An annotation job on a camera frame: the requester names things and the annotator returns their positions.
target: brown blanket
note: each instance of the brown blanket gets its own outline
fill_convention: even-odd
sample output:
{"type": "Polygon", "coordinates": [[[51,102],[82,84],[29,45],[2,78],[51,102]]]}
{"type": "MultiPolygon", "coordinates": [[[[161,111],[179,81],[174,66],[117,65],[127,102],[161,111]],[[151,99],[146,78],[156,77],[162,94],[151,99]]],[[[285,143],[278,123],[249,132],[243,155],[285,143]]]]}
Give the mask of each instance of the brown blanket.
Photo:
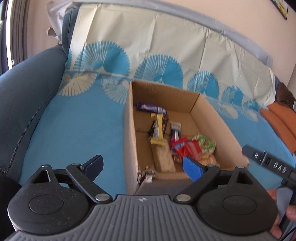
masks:
{"type": "Polygon", "coordinates": [[[280,105],[293,109],[295,98],[282,82],[276,91],[276,99],[280,105]]]}

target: handheld device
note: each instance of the handheld device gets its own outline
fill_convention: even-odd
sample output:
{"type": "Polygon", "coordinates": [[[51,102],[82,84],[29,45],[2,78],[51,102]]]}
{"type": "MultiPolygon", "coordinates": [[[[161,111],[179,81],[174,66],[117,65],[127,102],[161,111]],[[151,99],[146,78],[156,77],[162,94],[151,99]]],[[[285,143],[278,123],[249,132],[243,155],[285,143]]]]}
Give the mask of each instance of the handheld device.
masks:
{"type": "MultiPolygon", "coordinates": [[[[248,158],[256,161],[262,167],[267,168],[276,175],[283,178],[281,184],[283,187],[288,187],[293,191],[290,204],[296,205],[296,169],[288,165],[281,159],[267,153],[261,152],[251,146],[244,146],[242,148],[242,153],[248,158]]],[[[290,220],[287,219],[286,215],[283,216],[279,227],[282,230],[283,234],[287,230],[290,224],[290,220]]]]}

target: gray controller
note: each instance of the gray controller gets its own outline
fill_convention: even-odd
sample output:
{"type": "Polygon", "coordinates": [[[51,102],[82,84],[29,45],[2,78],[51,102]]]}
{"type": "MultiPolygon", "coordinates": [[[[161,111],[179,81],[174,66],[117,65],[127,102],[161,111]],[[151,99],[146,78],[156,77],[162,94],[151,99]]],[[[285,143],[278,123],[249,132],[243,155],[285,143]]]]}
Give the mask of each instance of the gray controller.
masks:
{"type": "Polygon", "coordinates": [[[270,241],[264,232],[231,236],[205,225],[189,205],[172,202],[168,196],[118,195],[109,204],[94,206],[88,217],[67,232],[36,236],[17,231],[6,241],[270,241]]]}

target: hand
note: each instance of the hand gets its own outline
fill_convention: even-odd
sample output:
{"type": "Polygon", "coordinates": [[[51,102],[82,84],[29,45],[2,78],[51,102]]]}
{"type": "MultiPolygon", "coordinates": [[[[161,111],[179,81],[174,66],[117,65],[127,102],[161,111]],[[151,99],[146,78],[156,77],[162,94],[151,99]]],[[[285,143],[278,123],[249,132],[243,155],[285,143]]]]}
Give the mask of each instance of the hand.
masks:
{"type": "MultiPolygon", "coordinates": [[[[272,199],[274,201],[276,201],[276,190],[275,189],[267,190],[267,192],[272,197],[272,199]]],[[[296,222],[296,206],[295,205],[289,205],[287,207],[286,216],[287,216],[287,218],[289,220],[296,222]]],[[[270,234],[273,235],[277,239],[279,239],[281,237],[281,235],[282,235],[282,231],[281,231],[281,229],[278,226],[279,220],[280,220],[280,216],[278,214],[277,217],[276,217],[276,220],[274,222],[274,225],[273,225],[273,227],[270,230],[270,234]]],[[[294,233],[294,235],[291,238],[291,240],[296,240],[296,232],[294,233]]]]}

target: red candy package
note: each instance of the red candy package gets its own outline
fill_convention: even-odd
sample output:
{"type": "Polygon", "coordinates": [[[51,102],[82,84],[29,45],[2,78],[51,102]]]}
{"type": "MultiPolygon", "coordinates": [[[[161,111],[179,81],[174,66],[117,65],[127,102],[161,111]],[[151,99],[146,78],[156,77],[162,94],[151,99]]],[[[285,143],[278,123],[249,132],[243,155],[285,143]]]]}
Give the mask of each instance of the red candy package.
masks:
{"type": "Polygon", "coordinates": [[[202,152],[202,150],[200,149],[198,141],[187,141],[185,143],[185,147],[188,151],[188,156],[191,156],[195,160],[198,160],[200,158],[200,153],[202,152]]]}
{"type": "Polygon", "coordinates": [[[187,142],[187,138],[181,138],[180,140],[172,143],[172,150],[177,152],[183,160],[183,157],[187,154],[187,149],[185,147],[185,143],[187,142]]]}
{"type": "Polygon", "coordinates": [[[175,150],[183,160],[183,157],[190,156],[196,160],[200,159],[202,150],[198,144],[198,141],[189,141],[186,137],[174,142],[172,149],[175,150]]]}

